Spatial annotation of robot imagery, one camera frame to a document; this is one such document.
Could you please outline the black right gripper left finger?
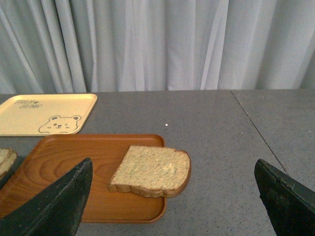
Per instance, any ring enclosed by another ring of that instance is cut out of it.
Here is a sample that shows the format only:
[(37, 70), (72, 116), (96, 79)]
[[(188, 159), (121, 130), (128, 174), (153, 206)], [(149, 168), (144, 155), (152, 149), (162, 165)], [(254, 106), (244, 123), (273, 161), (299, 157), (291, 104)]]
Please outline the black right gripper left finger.
[(93, 179), (86, 158), (0, 220), (2, 236), (73, 236), (81, 223)]

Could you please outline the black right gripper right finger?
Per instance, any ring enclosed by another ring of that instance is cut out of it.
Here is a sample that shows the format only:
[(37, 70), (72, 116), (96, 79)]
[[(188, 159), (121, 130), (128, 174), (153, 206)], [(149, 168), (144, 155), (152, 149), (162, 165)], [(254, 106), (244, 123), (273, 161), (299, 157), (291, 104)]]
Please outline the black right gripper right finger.
[(260, 198), (278, 236), (315, 234), (315, 192), (263, 159), (254, 168)]

